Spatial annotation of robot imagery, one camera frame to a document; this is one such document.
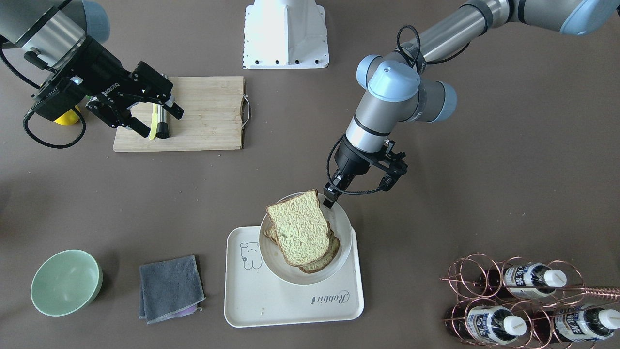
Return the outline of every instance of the cutting board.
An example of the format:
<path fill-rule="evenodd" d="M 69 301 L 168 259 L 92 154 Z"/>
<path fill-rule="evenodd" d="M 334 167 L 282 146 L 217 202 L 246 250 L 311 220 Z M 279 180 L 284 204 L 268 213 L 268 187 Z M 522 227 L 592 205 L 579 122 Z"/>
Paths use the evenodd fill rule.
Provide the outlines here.
<path fill-rule="evenodd" d="M 117 129 L 115 152 L 183 152 L 241 149 L 243 76 L 170 77 L 175 102 L 185 110 L 180 120 L 168 117 L 170 138 L 140 137 L 124 127 Z M 151 125 L 153 105 L 140 103 L 131 114 Z"/>

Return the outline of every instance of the robotic arm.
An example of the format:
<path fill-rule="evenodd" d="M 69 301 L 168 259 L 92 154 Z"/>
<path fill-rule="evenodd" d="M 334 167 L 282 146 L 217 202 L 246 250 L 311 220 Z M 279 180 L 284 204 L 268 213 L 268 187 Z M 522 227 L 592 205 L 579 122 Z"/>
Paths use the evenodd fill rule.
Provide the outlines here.
<path fill-rule="evenodd" d="M 0 2 L 0 45 L 21 48 L 27 61 L 51 72 L 33 95 L 27 119 L 37 113 L 56 120 L 85 96 L 91 97 L 86 107 L 101 121 L 112 128 L 128 127 L 142 137 L 148 136 L 149 127 L 131 116 L 135 104 L 160 104 L 176 119 L 182 117 L 183 109 L 174 102 L 168 79 L 142 61 L 130 73 L 91 36 L 102 41 L 108 36 L 108 28 L 91 30 L 97 21 L 107 23 L 98 4 L 82 0 L 58 3 Z"/>
<path fill-rule="evenodd" d="M 507 22 L 585 35 L 600 28 L 616 10 L 620 14 L 620 0 L 469 0 L 422 34 L 414 29 L 416 38 L 399 44 L 385 57 L 367 56 L 357 68 L 357 81 L 366 92 L 346 134 L 327 159 L 329 182 L 323 189 L 324 204 L 332 207 L 341 194 L 390 190 L 407 172 L 402 160 L 405 153 L 394 153 L 394 141 L 388 139 L 396 124 L 442 121 L 454 112 L 454 89 L 420 77 L 427 65 L 454 58 L 456 55 L 446 57 Z M 330 177 L 334 150 L 337 169 Z M 385 172 L 379 186 L 372 191 L 346 191 L 355 176 L 364 175 L 371 165 Z"/>

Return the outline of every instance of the white bottle cap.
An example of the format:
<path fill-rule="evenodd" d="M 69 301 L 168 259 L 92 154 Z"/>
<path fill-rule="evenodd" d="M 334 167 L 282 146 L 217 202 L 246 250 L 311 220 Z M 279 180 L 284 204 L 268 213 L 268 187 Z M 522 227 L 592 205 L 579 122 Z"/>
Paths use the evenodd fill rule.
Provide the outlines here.
<path fill-rule="evenodd" d="M 549 269 L 544 272 L 544 282 L 551 287 L 566 286 L 566 274 L 558 269 Z"/>
<path fill-rule="evenodd" d="M 610 330 L 620 329 L 620 312 L 614 309 L 601 310 L 598 320 Z"/>
<path fill-rule="evenodd" d="M 503 321 L 504 331 L 509 335 L 513 336 L 522 336 L 528 329 L 528 326 L 525 324 L 525 321 L 514 315 L 509 315 L 504 318 Z"/>

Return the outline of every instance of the folded cloth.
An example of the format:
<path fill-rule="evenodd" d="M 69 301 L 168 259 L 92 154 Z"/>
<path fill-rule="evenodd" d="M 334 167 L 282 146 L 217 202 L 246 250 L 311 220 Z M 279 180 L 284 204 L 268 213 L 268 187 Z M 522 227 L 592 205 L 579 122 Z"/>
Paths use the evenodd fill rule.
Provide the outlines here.
<path fill-rule="evenodd" d="M 193 314 L 203 300 L 193 255 L 140 266 L 138 318 L 147 324 Z"/>

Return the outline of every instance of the tabletop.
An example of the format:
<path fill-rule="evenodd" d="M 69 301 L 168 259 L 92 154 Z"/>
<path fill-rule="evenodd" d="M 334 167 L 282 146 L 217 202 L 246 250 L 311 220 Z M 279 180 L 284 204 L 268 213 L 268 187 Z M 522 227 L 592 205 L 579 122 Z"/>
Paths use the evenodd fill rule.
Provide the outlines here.
<path fill-rule="evenodd" d="M 463 1 L 321 0 L 329 67 L 244 70 L 244 1 L 99 1 L 104 46 L 131 70 L 244 76 L 252 119 L 242 150 L 115 153 L 115 131 L 86 114 L 84 138 L 45 148 L 22 130 L 32 89 L 0 69 L 1 348 L 462 348 L 441 322 L 455 296 L 440 278 L 473 252 L 498 260 L 567 260 L 591 285 L 620 285 L 620 20 L 569 37 L 507 24 L 426 79 L 454 86 L 447 121 L 398 125 L 409 172 L 387 193 L 342 196 L 357 233 L 365 308 L 355 320 L 236 329 L 224 319 L 226 239 L 259 225 L 265 206 L 321 190 L 326 159 L 363 95 L 355 70 L 423 31 Z M 36 81 L 45 74 L 7 52 Z M 79 127 L 35 117 L 48 139 Z M 370 189 L 370 171 L 350 189 Z M 91 253 L 104 272 L 95 301 L 60 318 L 29 290 L 56 252 Z M 154 325 L 138 320 L 140 265 L 196 255 L 203 311 Z M 618 339 L 597 348 L 616 348 Z"/>

